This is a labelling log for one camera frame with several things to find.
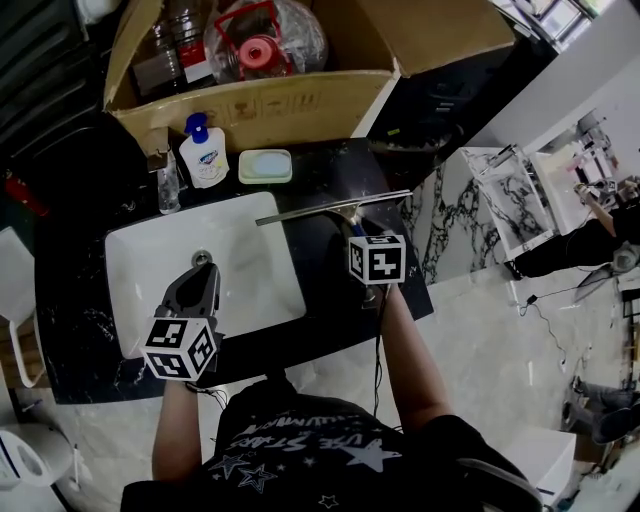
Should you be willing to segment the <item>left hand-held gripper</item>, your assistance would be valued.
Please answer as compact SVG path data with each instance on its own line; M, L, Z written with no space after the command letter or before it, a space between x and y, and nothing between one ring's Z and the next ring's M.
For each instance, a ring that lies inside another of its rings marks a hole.
M217 331L220 272L212 262L188 270L167 288L148 319L140 351L154 376L197 381L214 360L223 335Z

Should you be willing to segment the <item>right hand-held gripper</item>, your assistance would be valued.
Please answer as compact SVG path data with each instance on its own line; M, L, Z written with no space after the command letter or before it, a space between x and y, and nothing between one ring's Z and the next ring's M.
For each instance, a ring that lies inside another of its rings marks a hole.
M348 239L348 271L362 289L363 308L374 308L379 294L405 281L403 236L353 236Z

